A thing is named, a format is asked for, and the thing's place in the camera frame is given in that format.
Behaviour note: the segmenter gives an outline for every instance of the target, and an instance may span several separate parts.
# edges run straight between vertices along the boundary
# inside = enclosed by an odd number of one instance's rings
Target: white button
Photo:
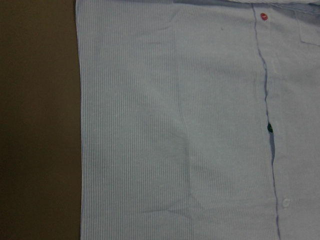
[[[289,207],[289,205],[290,205],[290,199],[285,198],[285,199],[282,201],[282,207],[287,208],[287,207]]]

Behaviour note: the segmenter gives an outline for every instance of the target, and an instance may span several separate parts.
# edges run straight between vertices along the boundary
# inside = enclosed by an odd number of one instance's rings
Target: shirt pocket
[[[295,11],[302,43],[320,47],[320,15]]]

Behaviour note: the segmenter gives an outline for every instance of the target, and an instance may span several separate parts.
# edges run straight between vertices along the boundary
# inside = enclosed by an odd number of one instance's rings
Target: brown surface
[[[0,239],[78,240],[74,0],[0,1]]]

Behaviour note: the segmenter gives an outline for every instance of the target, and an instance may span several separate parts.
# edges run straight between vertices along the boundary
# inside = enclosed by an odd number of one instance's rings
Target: shirt fabric
[[[81,240],[319,240],[317,3],[76,1]]]

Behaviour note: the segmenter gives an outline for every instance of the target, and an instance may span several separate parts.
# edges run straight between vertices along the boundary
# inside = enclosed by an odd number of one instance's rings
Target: green button
[[[272,130],[272,126],[271,126],[270,122],[269,122],[269,124],[268,124],[268,131],[269,131],[270,133],[273,133],[273,132],[274,132],[274,131]]]

